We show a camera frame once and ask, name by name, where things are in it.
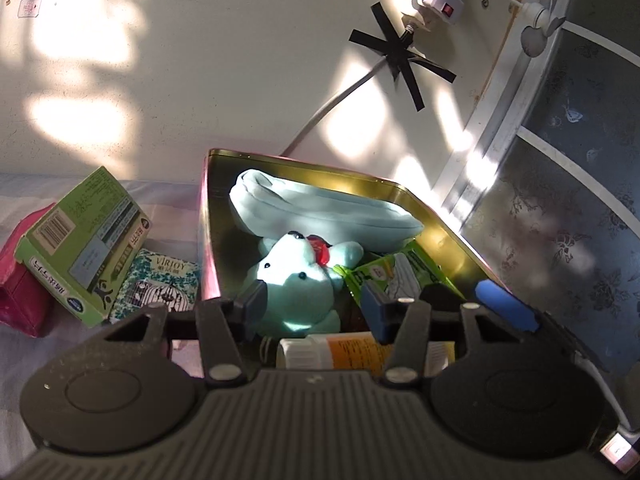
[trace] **green snack package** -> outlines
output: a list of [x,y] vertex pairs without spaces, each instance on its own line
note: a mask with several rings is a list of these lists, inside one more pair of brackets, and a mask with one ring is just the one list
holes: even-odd
[[109,316],[112,323],[150,303],[164,303],[171,312],[193,309],[200,271],[197,264],[140,249]]
[[23,263],[88,326],[109,314],[151,223],[106,168],[73,188],[18,242]]
[[397,253],[388,254],[356,269],[349,270],[336,266],[334,270],[344,278],[358,306],[360,306],[360,289],[367,280],[373,280],[392,300],[418,298],[422,289],[430,283],[445,283],[463,298],[459,290],[415,240],[409,242]]

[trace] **teddy bear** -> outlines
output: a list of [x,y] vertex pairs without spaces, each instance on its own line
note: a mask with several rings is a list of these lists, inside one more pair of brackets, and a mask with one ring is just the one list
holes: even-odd
[[263,259],[247,275],[247,283],[267,285],[267,310],[253,330],[263,337],[304,337],[340,332],[335,294],[343,286],[333,267],[353,269],[364,250],[357,242],[327,244],[321,237],[290,231],[280,240],[263,238]]

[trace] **blue oval logo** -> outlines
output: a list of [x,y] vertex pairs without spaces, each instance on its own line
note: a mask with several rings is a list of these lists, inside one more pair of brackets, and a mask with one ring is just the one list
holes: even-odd
[[82,314],[84,312],[84,306],[82,306],[80,300],[76,300],[76,298],[66,298],[66,303],[78,314]]

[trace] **orange label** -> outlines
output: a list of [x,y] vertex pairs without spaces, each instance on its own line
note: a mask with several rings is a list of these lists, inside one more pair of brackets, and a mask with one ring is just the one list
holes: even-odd
[[328,337],[329,350],[334,358],[334,370],[370,370],[372,375],[379,376],[386,358],[391,354],[393,345],[382,346],[376,343],[373,336]]

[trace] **white wall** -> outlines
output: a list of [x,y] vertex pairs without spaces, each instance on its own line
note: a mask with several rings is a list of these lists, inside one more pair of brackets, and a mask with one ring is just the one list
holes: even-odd
[[[275,154],[377,55],[352,28],[382,34],[379,0],[42,0],[18,19],[0,5],[0,171],[197,180],[209,148]],[[400,29],[397,3],[381,0]],[[329,115],[295,153],[412,183],[425,196],[498,54],[507,4],[466,0],[455,27],[415,46],[458,74],[415,67],[416,113],[388,70]]]

